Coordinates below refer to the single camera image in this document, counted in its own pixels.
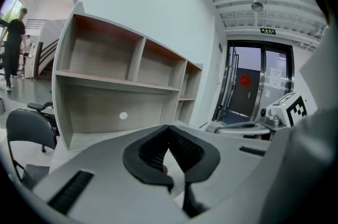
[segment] exit sign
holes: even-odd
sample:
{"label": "exit sign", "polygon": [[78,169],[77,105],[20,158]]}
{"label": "exit sign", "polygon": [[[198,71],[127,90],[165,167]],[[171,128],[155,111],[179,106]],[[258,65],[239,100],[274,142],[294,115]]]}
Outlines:
{"label": "exit sign", "polygon": [[274,34],[276,35],[276,31],[273,29],[265,29],[265,28],[260,28],[260,33],[265,33],[265,34]]}

